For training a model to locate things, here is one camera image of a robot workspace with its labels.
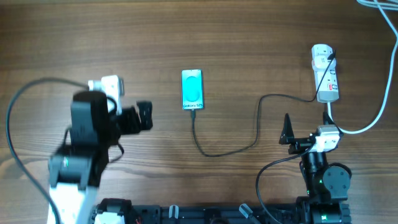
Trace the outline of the Galaxy S25 smartphone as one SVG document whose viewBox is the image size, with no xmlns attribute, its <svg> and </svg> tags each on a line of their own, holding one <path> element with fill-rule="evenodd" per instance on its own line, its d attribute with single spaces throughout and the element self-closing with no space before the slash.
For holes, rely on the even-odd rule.
<svg viewBox="0 0 398 224">
<path fill-rule="evenodd" d="M 182 109 L 201 110 L 205 107 L 202 70 L 182 70 Z"/>
</svg>

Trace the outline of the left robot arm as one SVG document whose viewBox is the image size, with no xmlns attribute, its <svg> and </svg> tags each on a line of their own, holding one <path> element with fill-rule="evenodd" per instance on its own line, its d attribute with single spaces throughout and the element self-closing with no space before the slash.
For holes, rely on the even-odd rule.
<svg viewBox="0 0 398 224">
<path fill-rule="evenodd" d="M 111 97 L 102 91 L 80 91 L 71 103 L 71 142 L 63 143 L 49 159 L 48 223 L 88 223 L 101 175 L 111 162 L 109 148 L 119 145 L 122 135 L 150 130 L 152 103 L 118 111 L 108 109 Z"/>
</svg>

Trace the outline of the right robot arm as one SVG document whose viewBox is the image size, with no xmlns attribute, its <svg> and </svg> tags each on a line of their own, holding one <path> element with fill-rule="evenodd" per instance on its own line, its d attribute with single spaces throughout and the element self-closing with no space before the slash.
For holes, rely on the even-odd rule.
<svg viewBox="0 0 398 224">
<path fill-rule="evenodd" d="M 343 137 L 343 132 L 326 112 L 323 124 L 306 138 L 296 138 L 290 116 L 284 117 L 279 144 L 289 145 L 288 153 L 299 156 L 300 171 L 307 188 L 306 197 L 296 199 L 296 223 L 344 224 L 351 223 L 348 190 L 352 171 L 341 163 L 329 163 L 328 152 L 334 151 Z"/>
</svg>

